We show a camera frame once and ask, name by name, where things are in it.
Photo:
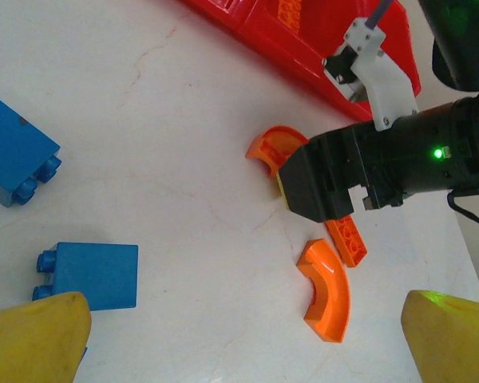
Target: green led light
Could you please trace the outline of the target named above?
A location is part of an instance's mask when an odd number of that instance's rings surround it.
[[[444,156],[444,151],[441,150],[441,149],[437,149],[433,152],[433,155],[438,158],[438,159],[441,159],[443,156]]]

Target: blue lego duplo block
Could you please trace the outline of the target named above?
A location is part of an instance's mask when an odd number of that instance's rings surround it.
[[[127,309],[137,305],[138,246],[59,242],[38,257],[45,284],[32,300],[80,291],[91,310]]]
[[[55,176],[60,149],[47,135],[0,101],[0,203],[24,205],[38,182]]]

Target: red plastic container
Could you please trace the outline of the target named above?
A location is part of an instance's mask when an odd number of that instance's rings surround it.
[[[379,0],[182,0],[236,38],[316,91],[355,120],[371,119],[365,103],[351,103],[323,74],[322,60],[343,43],[357,17],[367,17]],[[394,2],[379,23],[382,48],[405,71],[417,95],[421,83],[411,48],[406,11]]]

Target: orange curved block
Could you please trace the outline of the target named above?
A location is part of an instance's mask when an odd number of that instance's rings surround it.
[[[309,140],[288,126],[278,125],[257,136],[247,151],[247,158],[257,158],[270,168],[268,177],[273,178],[296,149]]]
[[[330,219],[325,224],[342,261],[348,267],[358,266],[366,256],[367,248],[351,216],[337,220]]]
[[[325,342],[341,343],[350,321],[350,284],[341,259],[318,239],[307,242],[296,266],[314,284],[305,322]]]

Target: cable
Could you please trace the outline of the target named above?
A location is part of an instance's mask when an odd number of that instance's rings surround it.
[[[376,7],[376,9],[366,20],[366,27],[370,30],[376,28],[383,15],[386,13],[386,11],[389,9],[393,2],[394,0],[380,0],[380,3]]]
[[[451,209],[453,209],[454,211],[457,211],[458,213],[460,213],[464,217],[466,217],[468,219],[471,219],[475,223],[479,223],[479,217],[476,216],[475,214],[473,214],[471,211],[465,210],[463,207],[457,206],[456,202],[454,202],[454,197],[455,197],[454,191],[451,191],[447,195],[447,203],[449,204],[449,207]]]

